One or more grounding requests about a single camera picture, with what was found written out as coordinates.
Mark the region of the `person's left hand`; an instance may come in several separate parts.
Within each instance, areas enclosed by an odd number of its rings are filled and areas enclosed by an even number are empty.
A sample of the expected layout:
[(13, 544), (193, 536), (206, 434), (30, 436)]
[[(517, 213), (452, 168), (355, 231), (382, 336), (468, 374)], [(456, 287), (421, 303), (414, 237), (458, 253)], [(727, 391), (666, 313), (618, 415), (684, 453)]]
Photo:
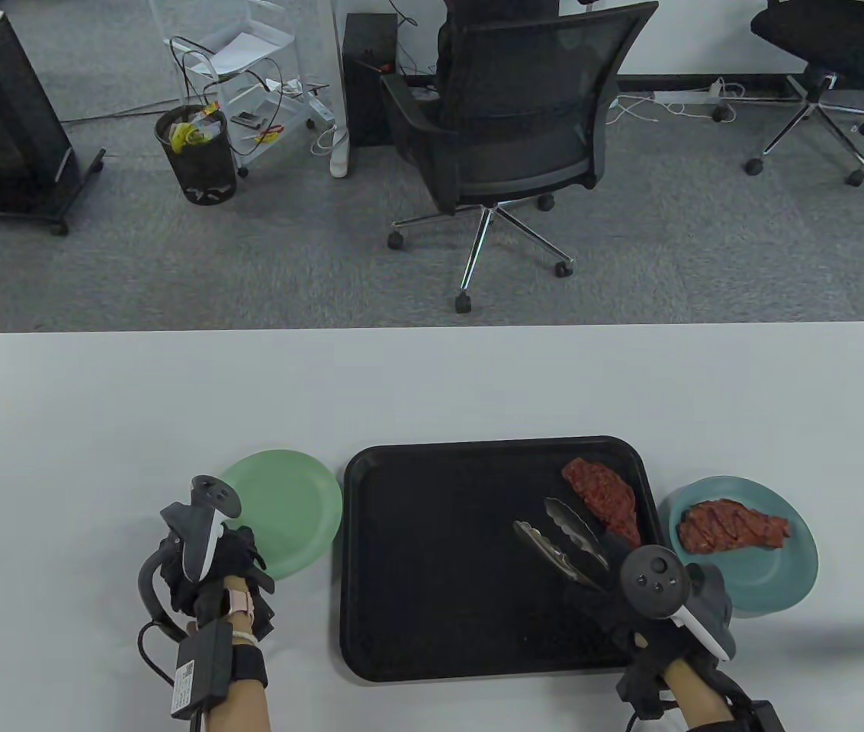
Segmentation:
[(214, 557), (201, 581), (185, 575), (183, 541), (173, 544), (172, 557), (160, 565), (160, 576), (170, 593), (172, 610), (188, 616), (199, 625), (228, 621), (233, 627), (261, 641), (274, 628), (274, 611), (262, 599), (262, 592), (275, 591), (275, 583), (265, 574), (265, 561), (257, 550), (250, 527), (226, 528), (216, 540)]

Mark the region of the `person's right hand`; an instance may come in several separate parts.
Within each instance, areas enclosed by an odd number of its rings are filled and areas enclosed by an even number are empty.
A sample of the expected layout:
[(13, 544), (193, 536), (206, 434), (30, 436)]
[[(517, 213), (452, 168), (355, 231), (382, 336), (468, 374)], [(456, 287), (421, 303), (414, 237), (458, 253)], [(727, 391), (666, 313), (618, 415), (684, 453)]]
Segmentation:
[(568, 583), (564, 599), (625, 655), (619, 698), (637, 718), (650, 721), (665, 712), (661, 695), (668, 690), (690, 731), (747, 731), (745, 718), (735, 714), (707, 672), (715, 661), (708, 649), (689, 628), (672, 619), (649, 619), (631, 607), (617, 583), (606, 579), (600, 589)]

